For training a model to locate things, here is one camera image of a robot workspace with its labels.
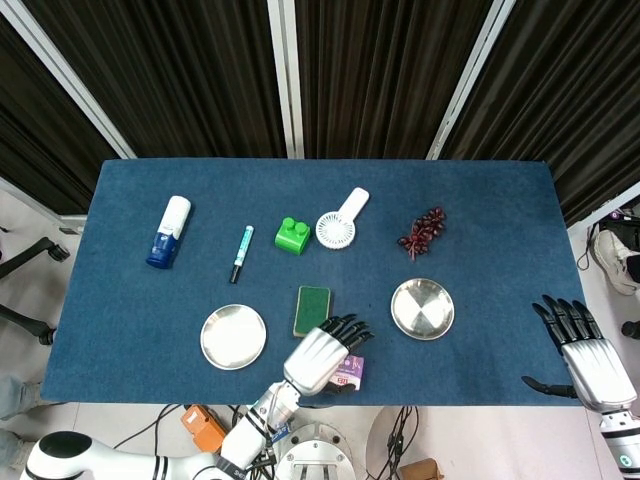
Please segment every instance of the chair leg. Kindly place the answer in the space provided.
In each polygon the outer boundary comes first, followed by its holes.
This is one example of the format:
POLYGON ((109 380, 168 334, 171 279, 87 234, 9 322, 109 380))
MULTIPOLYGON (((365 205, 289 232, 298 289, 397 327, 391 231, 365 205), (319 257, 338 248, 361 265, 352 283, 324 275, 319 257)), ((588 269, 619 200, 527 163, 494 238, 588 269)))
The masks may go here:
POLYGON ((4 305, 0 305, 0 319, 7 320, 24 328, 34 337, 38 337, 41 345, 53 344, 53 332, 55 332, 55 328, 49 327, 45 322, 25 317, 4 305))
POLYGON ((49 256, 58 262, 63 262, 69 258, 69 252, 62 246, 56 245, 47 237, 42 237, 29 248, 19 253, 15 257, 7 260, 0 265, 0 278, 4 278, 13 272, 16 268, 24 265, 33 257, 47 250, 49 256))

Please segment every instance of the green toy block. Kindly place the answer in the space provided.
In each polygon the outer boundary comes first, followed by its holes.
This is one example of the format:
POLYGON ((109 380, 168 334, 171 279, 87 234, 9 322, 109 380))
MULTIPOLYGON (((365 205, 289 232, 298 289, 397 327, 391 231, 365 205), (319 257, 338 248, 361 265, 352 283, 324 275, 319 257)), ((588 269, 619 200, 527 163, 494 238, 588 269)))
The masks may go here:
POLYGON ((276 247, 300 255, 309 240, 309 235, 311 235, 309 225, 286 217, 282 220, 280 230, 276 234, 276 247))

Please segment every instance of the metal plate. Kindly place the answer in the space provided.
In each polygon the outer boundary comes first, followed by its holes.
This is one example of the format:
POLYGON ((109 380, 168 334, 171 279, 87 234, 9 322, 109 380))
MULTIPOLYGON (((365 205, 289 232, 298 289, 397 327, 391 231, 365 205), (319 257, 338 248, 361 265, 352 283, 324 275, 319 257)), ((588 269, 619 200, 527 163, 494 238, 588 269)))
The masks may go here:
POLYGON ((207 318, 200 332, 202 353, 222 370, 246 367, 260 356, 266 341, 262 317, 246 305, 219 308, 207 318))
POLYGON ((413 278, 400 285, 391 299, 391 316, 404 333, 418 340, 435 340, 453 324, 453 301, 433 280, 413 278))

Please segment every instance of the pen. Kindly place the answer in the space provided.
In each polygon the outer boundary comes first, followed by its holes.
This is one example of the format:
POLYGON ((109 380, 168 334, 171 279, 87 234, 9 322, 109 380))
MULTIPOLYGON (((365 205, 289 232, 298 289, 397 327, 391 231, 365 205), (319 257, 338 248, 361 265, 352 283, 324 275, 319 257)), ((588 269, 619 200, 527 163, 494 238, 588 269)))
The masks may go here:
POLYGON ((233 270, 231 271, 231 278, 229 279, 229 282, 231 283, 236 283, 238 281, 238 276, 240 275, 240 270, 244 263, 244 257, 246 257, 247 250, 249 250, 249 243, 251 243, 252 235, 253 227, 251 225, 247 225, 244 229, 244 235, 242 235, 242 241, 240 242, 238 255, 236 255, 236 261, 233 262, 233 270))

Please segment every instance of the blue tablecloth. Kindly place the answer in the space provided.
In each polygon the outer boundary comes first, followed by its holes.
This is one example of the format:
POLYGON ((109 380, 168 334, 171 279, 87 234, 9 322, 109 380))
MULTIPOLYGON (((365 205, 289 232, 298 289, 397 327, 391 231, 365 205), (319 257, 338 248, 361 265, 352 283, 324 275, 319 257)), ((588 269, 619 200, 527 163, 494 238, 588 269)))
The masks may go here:
POLYGON ((377 335, 362 389, 312 404, 571 405, 520 380, 568 374, 531 309, 540 295, 582 299, 551 175, 542 163, 273 159, 106 162, 78 251, 43 395, 57 401, 240 404, 283 378, 300 285, 329 287, 333 313, 355 312, 377 335), (351 190, 371 194, 356 239, 300 257, 274 247, 282 218, 312 227, 351 190), (171 270, 148 266, 171 195, 193 204, 171 270), (412 263, 396 244, 441 205, 447 231, 412 263), (237 285, 229 274, 245 225, 255 233, 237 285), (444 337, 420 342, 392 321, 395 288, 414 277, 455 303, 444 337), (268 340, 249 367, 222 371, 200 351, 207 316, 253 307, 268 340))

